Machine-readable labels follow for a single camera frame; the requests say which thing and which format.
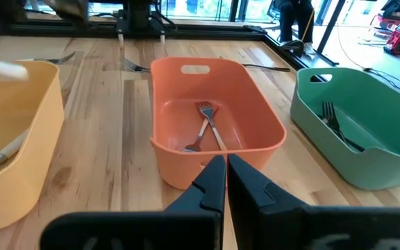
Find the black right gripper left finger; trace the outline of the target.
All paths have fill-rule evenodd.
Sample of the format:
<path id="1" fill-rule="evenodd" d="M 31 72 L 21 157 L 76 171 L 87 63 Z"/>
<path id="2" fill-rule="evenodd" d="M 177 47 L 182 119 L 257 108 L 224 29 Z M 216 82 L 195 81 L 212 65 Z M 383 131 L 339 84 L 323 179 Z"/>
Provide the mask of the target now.
<path id="1" fill-rule="evenodd" d="M 73 212 L 50 222 L 40 250 L 221 250 L 226 161 L 215 156 L 163 211 Z"/>

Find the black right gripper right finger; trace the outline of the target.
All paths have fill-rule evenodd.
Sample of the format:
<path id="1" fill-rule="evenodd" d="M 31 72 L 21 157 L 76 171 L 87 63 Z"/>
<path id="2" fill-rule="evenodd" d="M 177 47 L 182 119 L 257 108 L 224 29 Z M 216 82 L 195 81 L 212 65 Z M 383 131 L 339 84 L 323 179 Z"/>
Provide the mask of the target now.
<path id="1" fill-rule="evenodd" d="M 241 250 L 400 250 L 400 208 L 308 205 L 237 155 L 228 200 Z"/>

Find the white handled fork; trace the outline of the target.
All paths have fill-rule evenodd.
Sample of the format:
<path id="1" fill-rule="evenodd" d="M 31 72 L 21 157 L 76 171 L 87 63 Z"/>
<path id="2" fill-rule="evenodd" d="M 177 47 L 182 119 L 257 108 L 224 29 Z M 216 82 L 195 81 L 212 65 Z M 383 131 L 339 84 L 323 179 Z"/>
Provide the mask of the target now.
<path id="1" fill-rule="evenodd" d="M 0 165 L 4 164 L 9 158 L 14 156 L 20 150 L 28 132 L 28 129 L 25 130 L 22 134 L 20 134 L 12 142 L 0 150 Z"/>
<path id="2" fill-rule="evenodd" d="M 151 70 L 149 68 L 146 67 L 142 67 L 139 65 L 136 65 L 134 62 L 131 62 L 130 60 L 128 60 L 127 58 L 122 58 L 121 62 L 123 64 L 123 66 L 128 69 L 131 72 L 135 72 L 135 73 L 149 73 Z"/>
<path id="3" fill-rule="evenodd" d="M 29 73 L 23 65 L 0 61 L 0 79 L 3 78 L 24 81 L 29 78 Z"/>

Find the black fork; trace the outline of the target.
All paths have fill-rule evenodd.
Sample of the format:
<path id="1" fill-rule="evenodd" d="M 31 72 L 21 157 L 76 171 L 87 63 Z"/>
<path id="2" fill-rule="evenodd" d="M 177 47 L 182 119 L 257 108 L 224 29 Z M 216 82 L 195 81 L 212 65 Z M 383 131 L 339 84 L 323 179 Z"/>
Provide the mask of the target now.
<path id="1" fill-rule="evenodd" d="M 357 151 L 364 151 L 365 148 L 360 146 L 359 144 L 355 143 L 354 141 L 348 139 L 347 137 L 344 136 L 343 132 L 340 129 L 340 124 L 336 118 L 332 118 L 328 120 L 326 117 L 322 115 L 318 115 L 318 117 L 327 125 L 330 129 L 333 130 L 333 132 L 336 133 L 336 135 L 349 147 L 353 147 Z"/>
<path id="2" fill-rule="evenodd" d="M 322 103 L 322 120 L 349 148 L 353 148 L 359 152 L 363 152 L 365 150 L 364 147 L 350 139 L 347 139 L 344 136 L 340 128 L 339 121 L 336 117 L 335 107 L 332 102 L 324 101 Z"/>
<path id="3" fill-rule="evenodd" d="M 277 72 L 291 72 L 290 68 L 287 67 L 268 67 L 264 65 L 255 65 L 255 64 L 242 64 L 244 67 L 255 67 L 259 69 L 268 69 L 272 71 L 277 71 Z"/>

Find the orange plastic bin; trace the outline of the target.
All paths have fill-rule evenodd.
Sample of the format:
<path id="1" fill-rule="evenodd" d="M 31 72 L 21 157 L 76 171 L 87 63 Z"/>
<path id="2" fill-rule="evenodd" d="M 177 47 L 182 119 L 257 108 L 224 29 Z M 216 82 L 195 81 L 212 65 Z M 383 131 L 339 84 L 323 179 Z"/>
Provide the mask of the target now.
<path id="1" fill-rule="evenodd" d="M 166 57 L 151 63 L 151 144 L 161 178 L 185 190 L 216 155 L 235 153 L 261 169 L 286 139 L 286 130 L 243 65 L 220 58 Z M 213 121 L 225 147 L 207 128 L 198 152 L 184 148 L 197 139 L 206 118 L 199 102 L 215 108 Z"/>

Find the green plastic bin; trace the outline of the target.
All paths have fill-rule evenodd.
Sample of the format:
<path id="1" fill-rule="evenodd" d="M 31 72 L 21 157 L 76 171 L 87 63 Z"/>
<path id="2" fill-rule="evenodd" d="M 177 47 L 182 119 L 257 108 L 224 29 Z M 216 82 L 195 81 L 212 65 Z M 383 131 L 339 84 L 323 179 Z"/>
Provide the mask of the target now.
<path id="1" fill-rule="evenodd" d="M 332 102 L 349 148 L 318 117 Z M 365 190 L 400 185 L 400 92 L 365 72 L 307 68 L 297 72 L 290 116 L 346 182 Z"/>

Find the yellow plastic bin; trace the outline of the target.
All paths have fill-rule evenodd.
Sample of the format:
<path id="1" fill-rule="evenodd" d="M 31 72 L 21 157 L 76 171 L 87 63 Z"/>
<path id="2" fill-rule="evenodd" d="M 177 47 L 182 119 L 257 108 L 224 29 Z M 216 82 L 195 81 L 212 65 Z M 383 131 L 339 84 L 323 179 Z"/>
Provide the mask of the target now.
<path id="1" fill-rule="evenodd" d="M 0 77 L 0 150 L 21 134 L 18 152 L 0 166 L 0 229 L 38 202 L 64 121 L 59 68 L 24 61 L 25 81 Z"/>

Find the black table clamp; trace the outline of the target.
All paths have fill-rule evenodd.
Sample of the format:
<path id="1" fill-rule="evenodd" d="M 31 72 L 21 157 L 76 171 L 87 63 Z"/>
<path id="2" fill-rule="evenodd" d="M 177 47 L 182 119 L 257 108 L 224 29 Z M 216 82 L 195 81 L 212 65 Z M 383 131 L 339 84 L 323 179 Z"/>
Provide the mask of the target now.
<path id="1" fill-rule="evenodd" d="M 289 51 L 298 57 L 301 57 L 304 54 L 304 43 L 301 40 L 284 42 L 282 43 L 281 48 L 282 50 Z"/>

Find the person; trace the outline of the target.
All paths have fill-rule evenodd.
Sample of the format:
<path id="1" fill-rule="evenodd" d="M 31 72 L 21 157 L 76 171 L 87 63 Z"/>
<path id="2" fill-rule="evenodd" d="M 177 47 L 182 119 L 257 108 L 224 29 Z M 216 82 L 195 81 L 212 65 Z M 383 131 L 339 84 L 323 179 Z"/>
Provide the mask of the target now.
<path id="1" fill-rule="evenodd" d="M 304 53 L 315 55 L 313 49 L 314 8 L 311 0 L 277 0 L 280 11 L 280 43 L 292 41 L 292 25 L 298 25 Z"/>

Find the black aluminium table frame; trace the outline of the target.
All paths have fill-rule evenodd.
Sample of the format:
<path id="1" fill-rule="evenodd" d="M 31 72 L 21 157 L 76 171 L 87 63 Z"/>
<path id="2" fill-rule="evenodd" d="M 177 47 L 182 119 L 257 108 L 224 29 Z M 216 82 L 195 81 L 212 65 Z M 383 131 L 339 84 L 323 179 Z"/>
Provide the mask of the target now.
<path id="1" fill-rule="evenodd" d="M 131 39 L 151 39 L 164 34 L 177 40 L 250 40 L 264 42 L 295 69 L 307 68 L 304 60 L 282 48 L 259 26 L 214 26 L 199 24 L 178 24 L 176 30 L 151 20 L 152 27 L 133 30 L 124 19 L 112 22 L 88 22 L 77 26 L 62 19 L 27 19 L 0 27 L 0 35 L 53 38 L 117 38 L 123 35 Z"/>

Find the black stand post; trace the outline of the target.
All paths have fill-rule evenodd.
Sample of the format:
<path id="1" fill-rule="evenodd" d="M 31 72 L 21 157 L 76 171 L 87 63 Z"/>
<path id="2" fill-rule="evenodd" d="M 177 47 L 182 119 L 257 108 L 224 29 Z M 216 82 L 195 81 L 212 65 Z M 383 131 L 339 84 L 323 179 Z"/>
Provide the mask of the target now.
<path id="1" fill-rule="evenodd" d="M 336 67 L 340 63 L 330 52 L 331 35 L 345 5 L 345 0 L 313 0 L 315 5 L 315 25 L 313 31 L 314 50 L 312 67 Z"/>

